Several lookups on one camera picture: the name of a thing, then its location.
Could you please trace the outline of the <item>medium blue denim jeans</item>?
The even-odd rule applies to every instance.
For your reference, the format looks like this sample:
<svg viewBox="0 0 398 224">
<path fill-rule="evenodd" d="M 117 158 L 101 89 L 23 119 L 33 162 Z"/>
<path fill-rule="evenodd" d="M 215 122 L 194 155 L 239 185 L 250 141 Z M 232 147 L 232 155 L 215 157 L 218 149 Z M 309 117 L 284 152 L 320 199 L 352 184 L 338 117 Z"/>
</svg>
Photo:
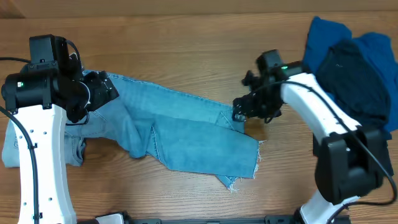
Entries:
<svg viewBox="0 0 398 224">
<path fill-rule="evenodd" d="M 254 178 L 259 143 L 217 101 L 112 73 L 119 95 L 89 114 L 84 125 L 65 128 L 65 160 L 80 166 L 89 138 L 116 141 L 132 158 L 152 156 L 166 168 L 211 174 L 228 189 Z"/>
</svg>

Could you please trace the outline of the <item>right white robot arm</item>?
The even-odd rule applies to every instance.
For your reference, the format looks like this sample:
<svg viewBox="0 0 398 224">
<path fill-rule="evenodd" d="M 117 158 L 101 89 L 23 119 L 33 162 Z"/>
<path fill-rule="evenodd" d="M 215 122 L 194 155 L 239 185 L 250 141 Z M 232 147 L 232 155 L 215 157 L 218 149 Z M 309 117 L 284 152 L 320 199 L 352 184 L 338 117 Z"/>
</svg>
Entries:
<svg viewBox="0 0 398 224">
<path fill-rule="evenodd" d="M 397 200 L 396 183 L 379 161 L 385 143 L 380 130 L 363 126 L 342 111 L 302 62 L 284 63 L 274 49 L 262 53 L 256 64 L 259 75 L 248 71 L 242 80 L 250 93 L 233 101 L 233 120 L 257 117 L 270 123 L 288 104 L 312 130 L 317 157 L 317 190 L 311 199 L 292 215 L 265 216 L 265 223 L 350 223 L 341 212 L 366 205 L 361 197 L 381 187 L 384 179 L 393 196 L 382 205 Z"/>
</svg>

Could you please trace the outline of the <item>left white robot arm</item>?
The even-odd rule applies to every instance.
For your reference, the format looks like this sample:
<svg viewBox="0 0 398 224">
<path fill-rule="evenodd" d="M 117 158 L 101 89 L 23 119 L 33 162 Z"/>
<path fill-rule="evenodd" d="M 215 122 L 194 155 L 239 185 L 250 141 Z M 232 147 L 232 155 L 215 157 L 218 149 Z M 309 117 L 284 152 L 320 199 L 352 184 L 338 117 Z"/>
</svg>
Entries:
<svg viewBox="0 0 398 224">
<path fill-rule="evenodd" d="M 19 146 L 19 223 L 76 223 L 64 153 L 65 126 L 119 96 L 106 72 L 83 74 L 74 43 L 60 36 L 30 37 L 30 60 L 8 75 L 1 112 L 13 123 Z"/>
</svg>

